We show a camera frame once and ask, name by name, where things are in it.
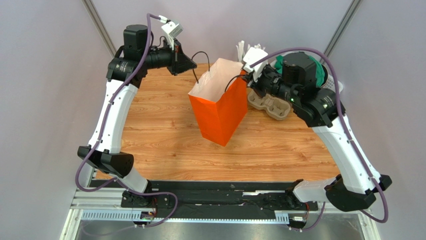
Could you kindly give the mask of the orange paper bag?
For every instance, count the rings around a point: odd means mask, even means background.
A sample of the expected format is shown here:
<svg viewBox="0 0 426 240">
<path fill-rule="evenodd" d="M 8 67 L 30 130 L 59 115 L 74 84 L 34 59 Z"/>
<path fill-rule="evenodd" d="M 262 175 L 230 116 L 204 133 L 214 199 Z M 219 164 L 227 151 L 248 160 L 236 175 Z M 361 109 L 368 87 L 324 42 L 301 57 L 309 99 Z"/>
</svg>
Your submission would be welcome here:
<svg viewBox="0 0 426 240">
<path fill-rule="evenodd" d="M 226 146 L 248 112 L 243 64 L 218 58 L 195 83 L 188 97 L 203 138 Z"/>
</svg>

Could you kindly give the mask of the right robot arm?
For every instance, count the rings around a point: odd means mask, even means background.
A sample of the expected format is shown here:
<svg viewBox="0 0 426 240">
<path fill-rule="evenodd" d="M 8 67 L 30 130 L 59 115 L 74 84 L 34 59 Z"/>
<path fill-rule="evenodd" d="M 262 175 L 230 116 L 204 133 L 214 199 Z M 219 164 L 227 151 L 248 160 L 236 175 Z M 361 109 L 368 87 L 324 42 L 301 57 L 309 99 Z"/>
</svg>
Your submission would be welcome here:
<svg viewBox="0 0 426 240">
<path fill-rule="evenodd" d="M 244 80 L 258 96 L 271 95 L 291 103 L 294 113 L 323 141 L 339 169 L 336 177 L 297 180 L 286 190 L 287 202 L 296 208 L 306 202 L 331 203 L 343 212 L 368 209 L 375 194 L 392 180 L 380 174 L 366 158 L 349 129 L 349 119 L 337 94 L 317 85 L 317 73 L 325 67 L 305 52 L 283 56 L 281 70 L 268 63 L 268 54 L 251 48 L 243 57 Z"/>
</svg>

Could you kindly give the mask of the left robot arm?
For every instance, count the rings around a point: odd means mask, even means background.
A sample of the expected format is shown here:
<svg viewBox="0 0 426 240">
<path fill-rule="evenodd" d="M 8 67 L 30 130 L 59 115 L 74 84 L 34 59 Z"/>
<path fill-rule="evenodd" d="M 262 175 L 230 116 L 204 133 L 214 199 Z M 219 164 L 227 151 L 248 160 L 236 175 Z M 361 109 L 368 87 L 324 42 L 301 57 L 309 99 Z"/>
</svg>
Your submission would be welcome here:
<svg viewBox="0 0 426 240">
<path fill-rule="evenodd" d="M 83 161 L 134 193 L 147 194 L 151 190 L 150 181 L 135 169 L 134 156 L 121 151 L 124 125 L 142 79 L 150 69 L 167 68 L 176 76 L 197 68 L 177 40 L 182 26 L 170 21 L 161 29 L 165 38 L 161 47 L 151 45 L 153 35 L 146 25 L 129 25 L 123 31 L 124 44 L 108 64 L 105 99 L 97 126 L 88 145 L 77 150 Z"/>
</svg>

